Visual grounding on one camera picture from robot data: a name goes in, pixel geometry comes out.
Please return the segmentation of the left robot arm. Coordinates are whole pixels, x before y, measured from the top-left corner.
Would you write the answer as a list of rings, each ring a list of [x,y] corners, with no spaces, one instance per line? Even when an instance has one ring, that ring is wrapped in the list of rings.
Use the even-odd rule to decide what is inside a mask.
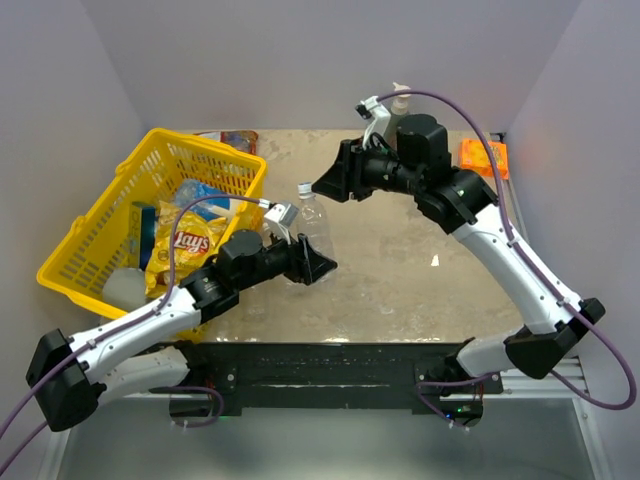
[[[234,308],[243,290],[279,275],[312,285],[336,267],[305,235],[266,246],[258,233],[241,230],[163,297],[103,327],[43,335],[26,381],[50,430],[67,430],[97,410],[110,389],[107,376],[141,351]]]

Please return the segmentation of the clear plastic bottle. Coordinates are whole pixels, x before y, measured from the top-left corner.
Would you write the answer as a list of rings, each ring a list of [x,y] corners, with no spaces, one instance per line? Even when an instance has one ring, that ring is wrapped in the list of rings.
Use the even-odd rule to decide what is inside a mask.
[[[308,198],[298,196],[298,199],[298,232],[307,236],[310,245],[327,245],[333,248],[327,212],[316,194],[313,193]]]

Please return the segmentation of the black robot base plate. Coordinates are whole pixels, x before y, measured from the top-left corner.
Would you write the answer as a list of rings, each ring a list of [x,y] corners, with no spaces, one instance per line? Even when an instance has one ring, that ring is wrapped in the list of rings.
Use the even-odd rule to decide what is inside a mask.
[[[455,343],[177,343],[190,371],[170,396],[174,420],[239,416],[249,408],[409,410],[432,406],[466,426],[503,391],[494,374],[478,385],[437,388],[434,374]]]

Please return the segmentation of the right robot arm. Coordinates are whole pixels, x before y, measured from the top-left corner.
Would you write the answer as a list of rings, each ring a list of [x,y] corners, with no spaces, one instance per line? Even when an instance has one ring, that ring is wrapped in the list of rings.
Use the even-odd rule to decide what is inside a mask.
[[[481,376],[516,368],[542,379],[605,314],[596,298],[583,299],[556,278],[524,239],[507,235],[496,193],[477,173],[452,165],[448,134],[427,114],[409,115],[390,149],[377,134],[344,140],[333,165],[312,185],[337,202],[362,201],[376,190],[411,196],[423,216],[474,254],[504,289],[523,327],[501,336],[471,339],[437,373],[459,393]]]

